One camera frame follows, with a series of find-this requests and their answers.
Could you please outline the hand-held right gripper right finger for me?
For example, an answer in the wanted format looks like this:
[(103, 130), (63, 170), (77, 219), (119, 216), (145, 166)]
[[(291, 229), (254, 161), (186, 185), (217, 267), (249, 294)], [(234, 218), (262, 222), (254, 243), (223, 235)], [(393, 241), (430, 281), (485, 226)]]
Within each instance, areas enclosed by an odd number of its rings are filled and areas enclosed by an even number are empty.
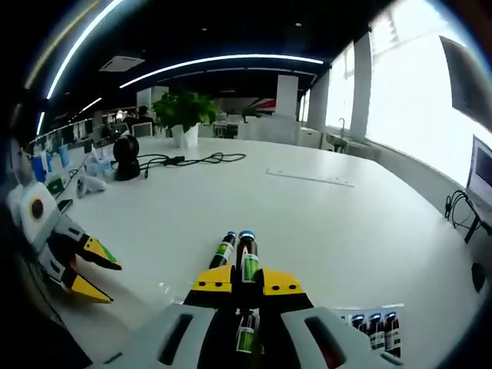
[(403, 368), (326, 307), (315, 307), (292, 275), (261, 269), (261, 335), (268, 368)]

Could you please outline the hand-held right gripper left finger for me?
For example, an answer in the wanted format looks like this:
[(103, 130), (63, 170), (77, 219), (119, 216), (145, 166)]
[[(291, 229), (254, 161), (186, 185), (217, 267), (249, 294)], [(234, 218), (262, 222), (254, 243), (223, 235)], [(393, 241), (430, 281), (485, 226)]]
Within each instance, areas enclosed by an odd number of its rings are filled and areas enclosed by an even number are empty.
[(208, 333), (231, 302), (234, 266), (201, 272), (182, 304), (170, 304), (94, 368), (197, 368)]

